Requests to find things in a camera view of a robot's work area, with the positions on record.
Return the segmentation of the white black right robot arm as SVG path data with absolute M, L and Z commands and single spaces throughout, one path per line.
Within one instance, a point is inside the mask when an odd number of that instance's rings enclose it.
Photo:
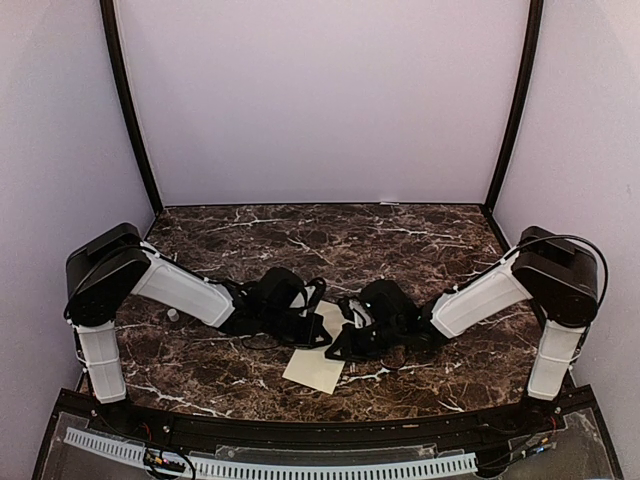
M 609 268 L 592 242 L 537 226 L 525 229 L 517 245 L 461 285 L 417 306 L 391 280 L 376 280 L 358 295 L 341 299 L 345 319 L 326 350 L 331 360 L 378 359 L 399 345 L 432 352 L 519 302 L 533 301 L 545 314 L 526 399 L 510 413 L 521 434 L 534 432 L 577 360 L 604 301 Z

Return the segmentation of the beige paper envelope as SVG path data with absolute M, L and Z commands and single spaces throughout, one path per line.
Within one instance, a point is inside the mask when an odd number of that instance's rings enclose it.
M 323 316 L 323 326 L 335 340 L 345 319 L 336 304 L 321 301 L 316 312 Z M 296 349 L 282 377 L 311 389 L 332 395 L 342 374 L 345 362 L 325 357 L 327 346 L 315 349 Z

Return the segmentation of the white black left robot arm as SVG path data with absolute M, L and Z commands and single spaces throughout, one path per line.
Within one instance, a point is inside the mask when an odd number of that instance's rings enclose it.
M 65 263 L 65 320 L 74 328 L 101 417 L 120 436 L 141 427 L 127 396 L 115 333 L 116 315 L 130 296 L 141 296 L 231 336 L 265 333 L 285 346 L 328 346 L 331 334 L 316 309 L 322 278 L 303 281 L 273 267 L 246 283 L 211 280 L 160 253 L 138 229 L 121 223 L 73 251 Z

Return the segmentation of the white glue stick cap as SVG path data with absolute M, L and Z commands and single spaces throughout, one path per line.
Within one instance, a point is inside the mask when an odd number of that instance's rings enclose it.
M 167 311 L 167 317 L 171 322 L 177 322 L 179 320 L 179 314 L 178 311 L 176 309 L 169 309 Z

